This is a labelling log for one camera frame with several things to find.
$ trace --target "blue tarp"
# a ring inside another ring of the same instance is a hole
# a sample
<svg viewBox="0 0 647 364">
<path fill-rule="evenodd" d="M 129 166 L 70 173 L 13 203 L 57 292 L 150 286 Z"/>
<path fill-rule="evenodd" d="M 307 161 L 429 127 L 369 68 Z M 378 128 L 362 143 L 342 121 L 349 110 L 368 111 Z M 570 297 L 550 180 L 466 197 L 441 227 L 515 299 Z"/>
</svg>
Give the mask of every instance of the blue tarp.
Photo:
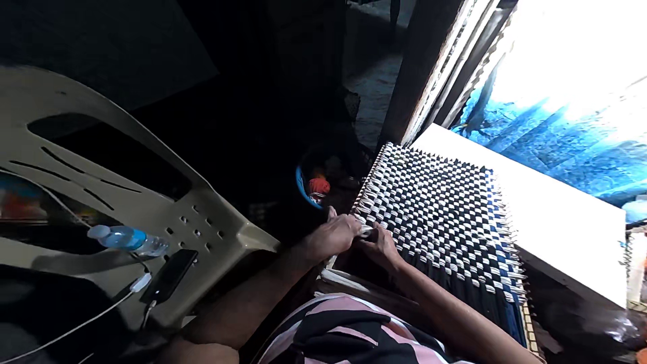
<svg viewBox="0 0 647 364">
<path fill-rule="evenodd" d="M 520 101 L 532 85 L 496 74 L 472 92 L 452 131 L 618 207 L 647 192 L 647 80 L 581 113 L 549 93 Z"/>
</svg>

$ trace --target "water bottle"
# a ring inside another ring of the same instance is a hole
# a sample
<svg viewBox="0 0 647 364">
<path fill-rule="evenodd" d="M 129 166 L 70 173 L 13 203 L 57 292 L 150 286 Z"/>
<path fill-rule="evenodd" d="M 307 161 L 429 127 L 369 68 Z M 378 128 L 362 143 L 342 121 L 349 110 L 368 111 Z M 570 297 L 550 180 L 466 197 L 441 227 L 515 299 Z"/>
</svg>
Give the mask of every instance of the water bottle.
<svg viewBox="0 0 647 364">
<path fill-rule="evenodd" d="M 93 226 L 87 231 L 87 237 L 97 239 L 104 247 L 132 251 L 139 255 L 160 256 L 168 249 L 165 239 L 130 226 Z"/>
</svg>

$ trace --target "concrete floor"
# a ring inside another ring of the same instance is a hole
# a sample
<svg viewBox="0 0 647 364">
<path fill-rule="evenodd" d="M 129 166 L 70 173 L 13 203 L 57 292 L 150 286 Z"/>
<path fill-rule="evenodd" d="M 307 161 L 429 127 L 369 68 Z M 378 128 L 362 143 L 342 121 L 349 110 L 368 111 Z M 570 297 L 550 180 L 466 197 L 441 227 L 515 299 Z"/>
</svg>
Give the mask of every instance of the concrete floor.
<svg viewBox="0 0 647 364">
<path fill-rule="evenodd" d="M 400 71 L 402 49 L 415 0 L 401 0 L 395 35 L 389 25 L 390 0 L 357 5 L 346 15 L 344 86 L 360 95 L 355 123 L 358 140 L 374 149 Z"/>
</svg>

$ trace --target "orange yarn ball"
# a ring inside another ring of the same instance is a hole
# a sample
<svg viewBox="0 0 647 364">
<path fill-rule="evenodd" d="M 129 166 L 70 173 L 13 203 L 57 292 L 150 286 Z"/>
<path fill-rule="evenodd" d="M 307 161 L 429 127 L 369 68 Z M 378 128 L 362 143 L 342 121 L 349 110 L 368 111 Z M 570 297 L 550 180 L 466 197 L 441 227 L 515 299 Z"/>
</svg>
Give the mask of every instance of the orange yarn ball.
<svg viewBox="0 0 647 364">
<path fill-rule="evenodd" d="M 312 178 L 308 182 L 308 186 L 310 187 L 310 192 L 317 192 L 323 195 L 330 192 L 330 183 L 323 178 Z"/>
</svg>

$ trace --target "plastic chair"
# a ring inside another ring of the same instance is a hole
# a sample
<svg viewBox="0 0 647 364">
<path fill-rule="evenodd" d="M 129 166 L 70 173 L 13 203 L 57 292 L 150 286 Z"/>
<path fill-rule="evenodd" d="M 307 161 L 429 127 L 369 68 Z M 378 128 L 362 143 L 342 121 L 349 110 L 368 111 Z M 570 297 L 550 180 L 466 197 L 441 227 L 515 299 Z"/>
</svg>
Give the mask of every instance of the plastic chair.
<svg viewBox="0 0 647 364">
<path fill-rule="evenodd" d="M 0 167 L 67 195 L 124 225 L 165 237 L 170 242 L 168 255 L 179 250 L 180 244 L 199 252 L 198 261 L 171 298 L 152 310 L 151 315 L 162 326 L 178 324 L 244 256 L 258 249 L 275 251 L 279 245 L 149 130 L 92 89 L 35 67 L 0 66 L 0 90 Z M 35 120 L 65 113 L 94 117 L 132 137 L 186 176 L 192 189 L 173 201 L 27 129 Z M 143 274 L 142 266 L 123 251 L 108 249 L 93 255 L 74 255 L 0 240 L 0 264 L 86 278 L 108 295 L 116 295 Z M 155 274 L 164 265 L 164 259 L 158 257 L 146 264 Z M 138 301 L 141 293 L 119 306 L 131 328 L 142 320 L 144 305 Z"/>
</svg>

